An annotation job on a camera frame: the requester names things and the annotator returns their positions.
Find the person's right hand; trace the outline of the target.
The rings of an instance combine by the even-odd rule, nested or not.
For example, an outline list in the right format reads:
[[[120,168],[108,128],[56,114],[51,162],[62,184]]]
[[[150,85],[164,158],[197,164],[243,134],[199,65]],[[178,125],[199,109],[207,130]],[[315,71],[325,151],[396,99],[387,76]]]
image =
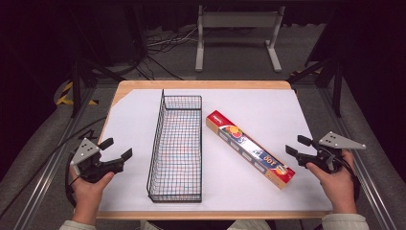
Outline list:
[[[345,167],[336,173],[324,172],[313,163],[307,163],[306,167],[319,179],[333,214],[357,213],[352,176]]]

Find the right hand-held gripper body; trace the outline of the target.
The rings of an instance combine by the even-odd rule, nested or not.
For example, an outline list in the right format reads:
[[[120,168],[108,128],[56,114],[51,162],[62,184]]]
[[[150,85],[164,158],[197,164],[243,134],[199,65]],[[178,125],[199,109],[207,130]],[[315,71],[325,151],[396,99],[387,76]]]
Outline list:
[[[296,157],[298,164],[305,167],[308,162],[311,162],[326,173],[337,173],[342,167],[349,167],[344,160],[342,150],[365,150],[367,148],[365,144],[357,143],[332,131],[319,141],[313,140],[312,147],[316,149],[315,155],[298,152]]]

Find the white metal stand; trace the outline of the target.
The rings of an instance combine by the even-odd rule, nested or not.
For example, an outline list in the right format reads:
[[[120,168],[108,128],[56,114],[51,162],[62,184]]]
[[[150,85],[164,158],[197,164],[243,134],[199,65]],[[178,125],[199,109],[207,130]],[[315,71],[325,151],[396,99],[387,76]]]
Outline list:
[[[274,11],[204,11],[200,6],[197,17],[198,40],[196,48],[195,71],[203,71],[204,63],[204,29],[205,28],[270,28],[269,39],[264,41],[271,64],[276,73],[282,71],[275,50],[276,40],[282,25],[285,7]]]

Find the person's left hand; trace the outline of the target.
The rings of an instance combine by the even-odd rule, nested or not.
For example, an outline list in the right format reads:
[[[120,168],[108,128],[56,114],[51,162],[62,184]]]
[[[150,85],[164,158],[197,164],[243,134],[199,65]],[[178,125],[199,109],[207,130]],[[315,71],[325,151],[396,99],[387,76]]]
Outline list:
[[[70,174],[75,179],[72,187],[77,202],[72,220],[78,223],[95,226],[102,201],[103,190],[113,179],[115,174],[108,172],[97,183],[90,183],[78,177],[73,168],[70,168]]]

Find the black wire basket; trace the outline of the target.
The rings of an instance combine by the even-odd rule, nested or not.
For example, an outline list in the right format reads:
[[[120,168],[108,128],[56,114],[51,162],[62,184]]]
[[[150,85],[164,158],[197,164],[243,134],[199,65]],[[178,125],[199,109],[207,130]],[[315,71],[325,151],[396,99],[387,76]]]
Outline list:
[[[161,95],[147,196],[153,202],[202,200],[202,98]]]

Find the yellow black striped tape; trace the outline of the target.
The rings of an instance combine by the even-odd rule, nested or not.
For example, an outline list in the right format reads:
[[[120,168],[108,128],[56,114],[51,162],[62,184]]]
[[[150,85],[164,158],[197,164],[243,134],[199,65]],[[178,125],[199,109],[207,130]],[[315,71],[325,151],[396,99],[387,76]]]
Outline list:
[[[74,101],[68,99],[68,93],[73,88],[73,82],[69,80],[62,89],[62,92],[59,98],[56,101],[56,104],[69,104],[73,105]]]

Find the white paper sheet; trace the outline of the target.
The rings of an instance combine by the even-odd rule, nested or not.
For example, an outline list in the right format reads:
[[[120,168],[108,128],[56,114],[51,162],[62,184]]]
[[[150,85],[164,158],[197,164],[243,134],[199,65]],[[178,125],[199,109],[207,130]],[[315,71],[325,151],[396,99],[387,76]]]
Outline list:
[[[103,160],[126,150],[132,157],[104,190],[105,212],[293,212],[330,211],[318,179],[286,154],[290,146],[313,153],[298,143],[309,133],[295,93],[277,89],[199,89],[202,112],[217,110],[290,167],[295,175],[279,189],[209,128],[203,130],[203,193],[199,203],[154,203],[147,196],[147,175],[158,119],[161,89],[133,90],[110,110],[102,136],[112,138]]]

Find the person's light clothing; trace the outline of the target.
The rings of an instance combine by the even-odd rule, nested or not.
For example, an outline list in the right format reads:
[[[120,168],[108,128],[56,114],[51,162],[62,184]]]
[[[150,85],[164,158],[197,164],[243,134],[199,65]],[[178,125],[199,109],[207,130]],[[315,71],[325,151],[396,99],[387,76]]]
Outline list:
[[[272,230],[262,219],[238,220],[141,220],[139,230]]]

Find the long red cling film box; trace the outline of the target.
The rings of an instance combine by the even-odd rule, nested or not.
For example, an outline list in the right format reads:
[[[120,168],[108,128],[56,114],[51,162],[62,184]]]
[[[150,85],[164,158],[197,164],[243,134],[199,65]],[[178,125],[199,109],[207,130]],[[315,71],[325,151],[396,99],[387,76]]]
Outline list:
[[[215,110],[206,117],[206,126],[279,189],[283,189],[296,174],[219,111]]]

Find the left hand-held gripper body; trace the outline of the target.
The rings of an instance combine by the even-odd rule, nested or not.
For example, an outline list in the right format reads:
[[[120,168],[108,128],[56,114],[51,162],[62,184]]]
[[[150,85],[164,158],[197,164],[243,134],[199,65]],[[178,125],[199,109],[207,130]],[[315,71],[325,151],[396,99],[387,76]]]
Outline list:
[[[84,138],[70,162],[76,175],[87,182],[96,183],[107,173],[121,173],[124,170],[124,161],[121,157],[102,162],[101,151],[99,145]]]

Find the aluminium floor rail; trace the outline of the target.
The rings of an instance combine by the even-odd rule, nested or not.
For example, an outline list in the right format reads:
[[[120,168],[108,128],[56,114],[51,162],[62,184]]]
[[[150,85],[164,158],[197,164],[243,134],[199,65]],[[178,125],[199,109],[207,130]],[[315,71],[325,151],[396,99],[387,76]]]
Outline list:
[[[33,176],[21,189],[21,192],[23,192],[30,184],[34,182],[34,179],[37,178],[31,196],[28,199],[23,211],[19,215],[19,218],[12,230],[28,230],[30,224],[34,220],[34,216],[44,196],[48,192],[49,187],[54,180],[59,165],[65,156],[66,144],[71,139],[81,134],[84,130],[100,121],[95,120],[87,124],[86,126],[79,127],[79,122],[84,115],[88,103],[92,100],[95,91],[95,88],[88,88],[84,90],[83,96],[81,98],[82,106],[80,108],[79,114],[75,118],[71,118],[69,120],[68,125],[66,126],[59,142],[57,143],[57,146],[51,150],[51,152],[40,164],[39,168],[36,170]]]
[[[338,133],[350,138],[350,133],[344,123],[344,121],[336,115],[333,108],[333,100],[325,88],[319,89],[319,94],[328,110],[329,116],[334,121],[334,126],[338,130]],[[358,150],[353,151],[355,168],[358,172],[358,176],[361,182],[361,191],[364,197],[369,201],[370,206],[374,212],[375,218],[379,222],[379,226],[382,230],[398,230],[395,223],[382,199],[382,196],[377,190],[375,183],[372,180],[370,173],[368,172],[366,165],[362,161]]]

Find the black tripod stand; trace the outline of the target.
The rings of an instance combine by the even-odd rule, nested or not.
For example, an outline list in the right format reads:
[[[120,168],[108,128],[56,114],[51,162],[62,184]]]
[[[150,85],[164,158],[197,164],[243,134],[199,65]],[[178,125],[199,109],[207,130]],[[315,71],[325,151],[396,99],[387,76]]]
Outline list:
[[[342,90],[342,81],[343,81],[343,70],[342,65],[339,59],[337,58],[328,58],[323,61],[316,62],[311,66],[305,68],[301,72],[297,72],[288,78],[290,84],[297,82],[304,77],[309,76],[311,73],[320,70],[320,74],[314,81],[315,85],[318,88],[326,88],[331,80],[334,80],[333,83],[333,96],[332,96],[332,107],[334,113],[337,117],[341,116],[341,90]]]
[[[77,58],[72,63],[72,83],[73,83],[73,102],[74,108],[72,112],[72,117],[75,118],[80,111],[82,106],[82,99],[81,99],[81,92],[80,92],[80,85],[84,83],[87,88],[94,88],[97,83],[97,75],[93,72],[96,69],[97,71],[101,72],[102,74],[106,75],[108,78],[121,82],[124,80],[123,77],[113,73],[112,71],[108,70],[104,66],[86,58]]]

